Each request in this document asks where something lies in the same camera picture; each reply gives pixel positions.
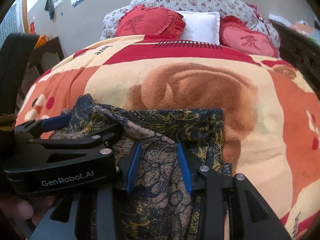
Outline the person's left hand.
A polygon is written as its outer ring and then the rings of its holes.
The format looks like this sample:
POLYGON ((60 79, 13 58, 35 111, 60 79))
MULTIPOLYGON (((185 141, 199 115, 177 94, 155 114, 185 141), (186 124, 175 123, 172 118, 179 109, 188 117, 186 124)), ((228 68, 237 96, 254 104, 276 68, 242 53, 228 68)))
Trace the person's left hand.
POLYGON ((54 196, 35 198, 33 204, 18 197, 1 197, 1 210, 7 218, 31 219, 37 226, 55 200, 54 196))

